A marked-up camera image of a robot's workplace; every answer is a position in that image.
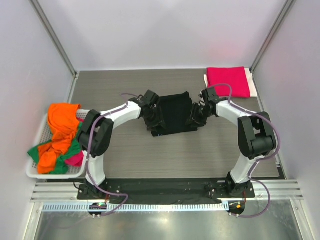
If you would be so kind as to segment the black t-shirt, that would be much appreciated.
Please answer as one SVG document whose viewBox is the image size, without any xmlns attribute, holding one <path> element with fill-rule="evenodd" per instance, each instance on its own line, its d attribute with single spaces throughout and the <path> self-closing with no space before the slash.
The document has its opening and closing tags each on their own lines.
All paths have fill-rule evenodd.
<svg viewBox="0 0 320 240">
<path fill-rule="evenodd" d="M 161 137 L 179 133 L 196 132 L 197 127 L 186 125 L 191 115 L 192 99 L 188 91 L 180 94 L 161 96 L 161 109 L 165 127 L 157 126 L 151 131 L 153 137 Z"/>
</svg>

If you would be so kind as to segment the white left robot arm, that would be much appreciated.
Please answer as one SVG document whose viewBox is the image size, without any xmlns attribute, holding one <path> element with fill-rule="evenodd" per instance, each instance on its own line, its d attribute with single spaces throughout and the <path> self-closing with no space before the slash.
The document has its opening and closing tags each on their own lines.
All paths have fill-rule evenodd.
<svg viewBox="0 0 320 240">
<path fill-rule="evenodd" d="M 124 104 L 106 111 L 90 110 L 81 125 L 77 141 L 85 157 L 85 179 L 89 194 L 100 200 L 105 195 L 127 197 L 125 193 L 107 191 L 103 184 L 106 180 L 104 173 L 104 154 L 108 150 L 113 131 L 132 120 L 143 118 L 149 128 L 164 126 L 163 114 L 159 107 L 160 96 L 151 90 L 144 95 L 135 96 Z"/>
</svg>

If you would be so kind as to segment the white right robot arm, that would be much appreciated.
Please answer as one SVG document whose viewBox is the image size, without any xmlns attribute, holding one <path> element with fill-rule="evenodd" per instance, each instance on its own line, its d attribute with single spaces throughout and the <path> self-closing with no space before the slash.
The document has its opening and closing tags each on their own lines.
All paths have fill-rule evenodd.
<svg viewBox="0 0 320 240">
<path fill-rule="evenodd" d="M 186 125 L 203 127 L 209 117 L 215 116 L 237 127 L 240 156 L 225 180 L 226 194 L 236 198 L 248 189 L 252 171 L 257 164 L 278 148 L 276 130 L 267 112 L 250 111 L 228 97 L 219 97 L 214 87 L 202 90 L 199 97 L 202 101 L 192 104 Z"/>
</svg>

